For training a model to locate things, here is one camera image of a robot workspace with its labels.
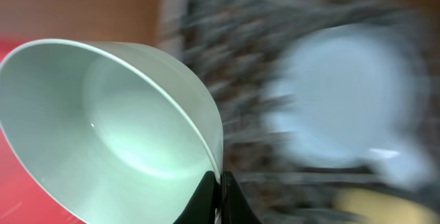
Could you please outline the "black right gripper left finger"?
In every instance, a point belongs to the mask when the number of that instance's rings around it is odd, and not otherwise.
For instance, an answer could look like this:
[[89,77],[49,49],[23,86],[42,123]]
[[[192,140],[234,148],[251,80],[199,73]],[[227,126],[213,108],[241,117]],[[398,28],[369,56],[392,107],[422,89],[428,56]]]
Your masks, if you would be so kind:
[[214,224],[219,202],[220,184],[213,171],[208,171],[174,224]]

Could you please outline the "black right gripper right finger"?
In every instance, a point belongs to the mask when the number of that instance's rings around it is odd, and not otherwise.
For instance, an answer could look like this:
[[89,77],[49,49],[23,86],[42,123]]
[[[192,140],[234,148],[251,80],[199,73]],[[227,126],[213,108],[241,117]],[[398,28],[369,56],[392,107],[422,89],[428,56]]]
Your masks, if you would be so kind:
[[221,223],[261,224],[230,171],[221,176]]

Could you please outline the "green bowl with rice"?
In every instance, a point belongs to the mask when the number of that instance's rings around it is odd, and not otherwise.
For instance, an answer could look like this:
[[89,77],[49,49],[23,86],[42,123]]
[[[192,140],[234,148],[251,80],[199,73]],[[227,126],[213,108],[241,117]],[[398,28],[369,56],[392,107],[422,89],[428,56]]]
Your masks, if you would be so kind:
[[86,223],[172,223],[221,176],[203,82],[136,43],[42,39],[1,62],[1,128],[33,180]]

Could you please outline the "yellow cup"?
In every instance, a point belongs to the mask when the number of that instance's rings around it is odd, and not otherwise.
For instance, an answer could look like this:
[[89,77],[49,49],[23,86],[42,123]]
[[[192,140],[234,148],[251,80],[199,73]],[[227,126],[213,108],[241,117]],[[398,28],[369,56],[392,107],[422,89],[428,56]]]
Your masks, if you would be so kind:
[[361,188],[339,191],[335,208],[362,217],[372,224],[435,224],[439,215],[422,204]]

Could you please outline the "light blue plate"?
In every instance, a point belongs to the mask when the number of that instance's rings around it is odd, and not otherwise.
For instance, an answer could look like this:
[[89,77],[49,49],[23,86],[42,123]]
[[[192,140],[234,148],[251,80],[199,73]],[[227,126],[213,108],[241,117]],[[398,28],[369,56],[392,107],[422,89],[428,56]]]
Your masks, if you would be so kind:
[[428,106],[429,85],[413,45],[378,25],[313,32],[286,49],[264,95],[264,115],[285,133],[278,152],[314,168],[357,167],[370,152],[411,133]]

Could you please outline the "light blue bowl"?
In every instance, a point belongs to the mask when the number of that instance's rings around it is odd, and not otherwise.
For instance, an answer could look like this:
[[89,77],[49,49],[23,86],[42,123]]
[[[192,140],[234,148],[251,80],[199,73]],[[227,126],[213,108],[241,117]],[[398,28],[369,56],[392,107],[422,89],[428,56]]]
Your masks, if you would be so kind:
[[364,158],[384,183],[395,188],[417,191],[439,177],[433,158],[413,139],[374,145]]

